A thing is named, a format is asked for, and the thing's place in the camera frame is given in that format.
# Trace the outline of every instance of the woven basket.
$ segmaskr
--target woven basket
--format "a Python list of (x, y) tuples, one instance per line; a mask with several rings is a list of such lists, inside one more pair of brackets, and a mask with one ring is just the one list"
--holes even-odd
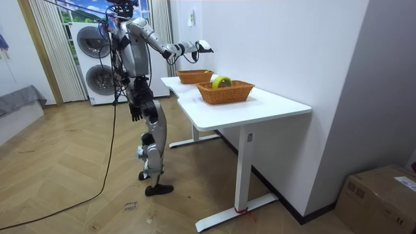
[(209, 104), (214, 105), (246, 101), (254, 84), (242, 81), (232, 82), (233, 85), (231, 87), (212, 88), (212, 82), (199, 83), (196, 84), (196, 86), (201, 92), (202, 99)]
[(213, 71), (209, 70), (192, 70), (176, 72), (176, 74), (181, 79), (182, 84), (196, 84), (201, 82), (209, 82), (211, 80), (211, 76), (213, 76), (213, 73)]

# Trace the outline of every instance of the table base foot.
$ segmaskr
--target table base foot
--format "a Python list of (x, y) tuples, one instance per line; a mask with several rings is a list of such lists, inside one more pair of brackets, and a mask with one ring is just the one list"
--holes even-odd
[(217, 135), (217, 134), (209, 135), (209, 136), (203, 136), (203, 137), (201, 136), (198, 140), (190, 139), (190, 140), (182, 140), (180, 142), (170, 143), (169, 148), (175, 148), (175, 147), (178, 147), (178, 146), (187, 146), (189, 144), (193, 144), (193, 143), (197, 143), (197, 142), (203, 142), (203, 141), (206, 141), (206, 140), (213, 140), (213, 139), (217, 139), (217, 138), (220, 138), (220, 136)]
[[(259, 208), (261, 206), (264, 206), (266, 204), (272, 203), (274, 201), (277, 201), (278, 198), (274, 195), (274, 194), (267, 194), (264, 195), (260, 198), (256, 198), (252, 201), (249, 201), (247, 203), (248, 205), (248, 210), (254, 210), (256, 208)], [(239, 215), (243, 215), (243, 214), (238, 214), (235, 212), (234, 208), (228, 209), (226, 211), (222, 211), (218, 214), (214, 214), (210, 217), (201, 219), (200, 221), (196, 222), (195, 226), (196, 226), (196, 230), (198, 232), (201, 232), (207, 228), (211, 228), (217, 224), (221, 224), (222, 222), (225, 222), (227, 220), (230, 220), (232, 218), (235, 218)]]

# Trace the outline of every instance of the washing machine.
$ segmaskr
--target washing machine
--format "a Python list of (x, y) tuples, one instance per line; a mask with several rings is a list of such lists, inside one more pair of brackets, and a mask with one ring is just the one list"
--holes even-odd
[[(114, 101), (114, 87), (111, 72), (109, 43), (98, 31), (98, 23), (70, 23), (75, 51), (92, 105), (108, 104)], [(119, 102), (127, 101), (120, 96)]]

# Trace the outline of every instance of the herringbone floor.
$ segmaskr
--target herringbone floor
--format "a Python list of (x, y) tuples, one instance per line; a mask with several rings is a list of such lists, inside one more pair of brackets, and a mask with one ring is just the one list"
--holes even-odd
[[(176, 98), (161, 99), (168, 143), (190, 138)], [(0, 147), (0, 227), (32, 220), (97, 194), (109, 159), (112, 106), (89, 102), (47, 108), (45, 116)], [(4, 233), (196, 233), (195, 222), (233, 207), (237, 158), (221, 141), (165, 149), (161, 183), (171, 194), (147, 198), (135, 151), (144, 122), (117, 107), (116, 137), (105, 190), (95, 200)], [(252, 175), (250, 199), (268, 190)], [(206, 233), (351, 233), (332, 213), (304, 226), (276, 202)]]

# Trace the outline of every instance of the door frame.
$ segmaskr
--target door frame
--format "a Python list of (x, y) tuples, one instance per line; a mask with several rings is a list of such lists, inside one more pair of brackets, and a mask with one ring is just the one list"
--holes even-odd
[(55, 74), (53, 73), (51, 62), (49, 61), (45, 45), (42, 41), (42, 37), (40, 36), (39, 28), (34, 19), (31, 5), (28, 0), (18, 0), (18, 3), (20, 6), (21, 13), (25, 18), (26, 26), (31, 34), (33, 44), (36, 48), (36, 52), (38, 53), (40, 63), (44, 68), (46, 79), (49, 83), (49, 86), (51, 87), (53, 97), (55, 98), (57, 106), (59, 107), (62, 104), (64, 104), (64, 100), (62, 99), (62, 94), (60, 93), (57, 79), (55, 77)]

